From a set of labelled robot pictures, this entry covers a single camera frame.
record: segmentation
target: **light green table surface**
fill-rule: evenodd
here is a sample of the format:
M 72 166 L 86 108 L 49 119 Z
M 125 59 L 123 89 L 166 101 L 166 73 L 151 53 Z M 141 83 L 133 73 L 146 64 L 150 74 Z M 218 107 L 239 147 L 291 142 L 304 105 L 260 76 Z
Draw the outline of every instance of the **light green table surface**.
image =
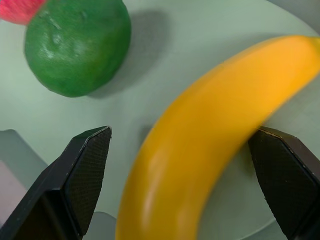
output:
M 38 83 L 23 55 L 25 28 L 0 21 L 0 130 L 16 130 L 50 164 L 73 136 L 112 126 L 96 211 L 114 217 L 141 143 L 178 94 L 218 63 L 262 40 L 288 34 L 317 35 L 307 24 L 265 0 L 124 2 L 133 27 L 128 56 L 109 84 L 81 98 L 59 96 Z M 298 136 L 318 158 L 319 93 L 317 79 L 266 123 Z M 33 165 L 29 167 L 25 171 L 31 171 Z M 209 199 L 199 240 L 241 239 L 273 220 L 248 146 L 244 146 Z M 272 223 L 249 240 L 262 239 L 285 238 Z

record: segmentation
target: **toy banana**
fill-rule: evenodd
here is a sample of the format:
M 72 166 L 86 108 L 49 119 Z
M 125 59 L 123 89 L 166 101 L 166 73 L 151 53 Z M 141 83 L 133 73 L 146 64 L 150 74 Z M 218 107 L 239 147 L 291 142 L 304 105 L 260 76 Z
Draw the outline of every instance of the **toy banana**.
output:
M 319 38 L 285 36 L 237 54 L 191 85 L 136 157 L 116 240 L 195 240 L 209 194 L 230 159 L 319 70 Z

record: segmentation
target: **banana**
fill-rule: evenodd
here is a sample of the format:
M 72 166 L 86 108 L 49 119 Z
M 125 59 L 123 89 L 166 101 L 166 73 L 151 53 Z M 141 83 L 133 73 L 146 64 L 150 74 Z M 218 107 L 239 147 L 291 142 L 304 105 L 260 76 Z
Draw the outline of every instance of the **banana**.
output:
M 230 159 L 319 70 L 319 38 L 293 35 L 250 47 L 192 84 L 159 118 L 136 157 L 116 240 L 195 240 Z

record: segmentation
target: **red object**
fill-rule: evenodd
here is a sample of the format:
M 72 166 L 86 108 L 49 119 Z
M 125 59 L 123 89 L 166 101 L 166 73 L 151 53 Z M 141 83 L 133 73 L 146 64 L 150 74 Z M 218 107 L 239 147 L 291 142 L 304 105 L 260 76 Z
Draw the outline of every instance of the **red object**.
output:
M 0 0 L 0 19 L 27 25 L 46 0 Z

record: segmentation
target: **green fruit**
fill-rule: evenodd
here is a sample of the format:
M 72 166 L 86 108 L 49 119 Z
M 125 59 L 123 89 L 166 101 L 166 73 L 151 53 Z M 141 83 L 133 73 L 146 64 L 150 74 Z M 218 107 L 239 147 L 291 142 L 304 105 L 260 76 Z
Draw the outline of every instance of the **green fruit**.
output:
M 130 38 L 122 0 L 48 0 L 27 27 L 24 52 L 44 86 L 79 97 L 114 76 Z

